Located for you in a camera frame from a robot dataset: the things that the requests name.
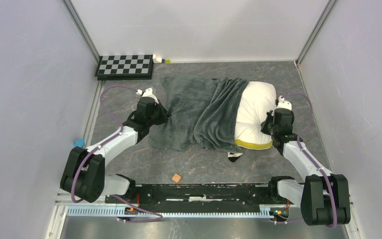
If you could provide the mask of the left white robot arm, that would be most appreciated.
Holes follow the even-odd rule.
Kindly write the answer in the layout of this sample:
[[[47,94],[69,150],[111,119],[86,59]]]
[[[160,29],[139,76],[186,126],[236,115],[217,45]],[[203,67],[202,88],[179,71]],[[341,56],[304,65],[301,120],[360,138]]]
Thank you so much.
[[[122,175],[107,176],[106,167],[124,150],[139,143],[154,125],[165,124],[171,114],[159,100],[142,97],[126,122],[102,141],[87,148],[74,147],[68,156],[60,189],[72,201],[92,203],[100,196],[117,195],[125,203],[136,198],[133,180]]]

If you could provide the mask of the zebra and grey pillowcase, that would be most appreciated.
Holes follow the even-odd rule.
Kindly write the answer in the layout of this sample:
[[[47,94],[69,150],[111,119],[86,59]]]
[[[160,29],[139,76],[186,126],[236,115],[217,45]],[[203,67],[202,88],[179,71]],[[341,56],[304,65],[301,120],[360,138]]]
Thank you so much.
[[[166,77],[167,123],[151,130],[154,148],[186,150],[192,145],[226,152],[231,162],[243,151],[235,143],[238,108],[249,81],[242,78],[202,78],[191,75]]]

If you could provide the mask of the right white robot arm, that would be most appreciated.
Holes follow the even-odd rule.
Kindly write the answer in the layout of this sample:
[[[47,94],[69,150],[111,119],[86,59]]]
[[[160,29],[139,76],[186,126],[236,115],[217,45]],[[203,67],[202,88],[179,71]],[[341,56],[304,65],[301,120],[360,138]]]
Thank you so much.
[[[292,110],[277,108],[267,112],[261,132],[270,135],[273,147],[288,160],[304,179],[298,183],[290,176],[275,176],[269,181],[267,195],[271,202],[289,200],[300,208],[309,226],[345,225],[351,221],[347,178],[324,167],[293,132]]]

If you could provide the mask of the white pillow with yellow edge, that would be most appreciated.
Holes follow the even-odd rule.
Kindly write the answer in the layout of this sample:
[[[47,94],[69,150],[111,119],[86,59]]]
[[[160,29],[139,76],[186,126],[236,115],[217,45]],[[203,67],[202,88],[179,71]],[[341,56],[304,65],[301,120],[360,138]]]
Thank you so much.
[[[236,145],[252,150],[272,146],[271,136],[262,132],[261,124],[275,108],[275,87],[266,82],[251,81],[242,93],[235,125]]]

